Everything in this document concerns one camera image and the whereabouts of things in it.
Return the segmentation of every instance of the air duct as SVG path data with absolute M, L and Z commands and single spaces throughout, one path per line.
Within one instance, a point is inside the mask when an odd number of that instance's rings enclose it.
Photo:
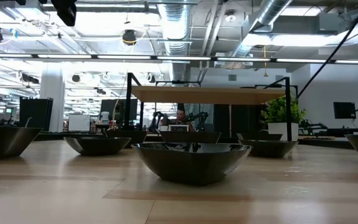
M 292 0 L 263 0 L 257 12 L 256 20 L 247 27 L 246 34 L 263 26 L 271 26 L 291 2 Z M 245 39 L 244 37 L 243 41 L 236 47 L 231 56 L 247 56 L 252 46 L 247 45 Z
M 162 19 L 162 35 L 164 39 L 178 40 L 166 42 L 165 50 L 168 55 L 188 55 L 189 45 L 180 40 L 188 37 L 190 6 L 181 4 L 159 4 L 158 10 Z M 171 80 L 184 80 L 190 72 L 185 63 L 172 63 L 170 65 Z

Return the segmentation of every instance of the light wood surface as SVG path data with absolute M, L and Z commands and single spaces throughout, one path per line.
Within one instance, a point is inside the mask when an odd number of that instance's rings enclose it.
M 143 102 L 257 105 L 281 97 L 285 94 L 285 91 L 246 88 L 133 86 L 132 94 Z
M 192 187 L 159 179 L 130 149 L 81 157 L 64 141 L 33 142 L 0 161 L 0 224 L 34 223 L 355 224 L 358 154 L 297 146 Z

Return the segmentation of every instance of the white wall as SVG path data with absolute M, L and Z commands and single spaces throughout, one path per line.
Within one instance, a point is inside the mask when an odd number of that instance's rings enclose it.
M 199 69 L 191 68 L 191 81 L 196 81 Z M 228 75 L 237 75 L 237 81 L 230 82 Z M 287 73 L 284 68 L 268 68 L 268 77 L 264 77 L 265 70 L 259 69 L 237 69 L 226 70 L 224 68 L 210 68 L 204 77 L 203 87 L 228 87 L 228 88 L 240 88 L 243 86 L 254 86 L 256 84 L 268 85 L 276 81 L 276 75 L 290 76 L 291 73 Z
M 291 75 L 291 84 L 301 90 L 320 64 L 305 65 Z M 354 102 L 358 109 L 358 65 L 327 65 L 300 97 L 306 119 L 329 128 L 354 128 L 349 119 L 335 119 L 333 102 Z M 355 124 L 358 127 L 358 112 Z

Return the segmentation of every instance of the wooden tabletop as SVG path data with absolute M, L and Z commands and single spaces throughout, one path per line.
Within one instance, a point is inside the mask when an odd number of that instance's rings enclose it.
M 142 102 L 257 105 L 279 98 L 285 94 L 285 91 L 247 88 L 133 86 L 132 94 Z

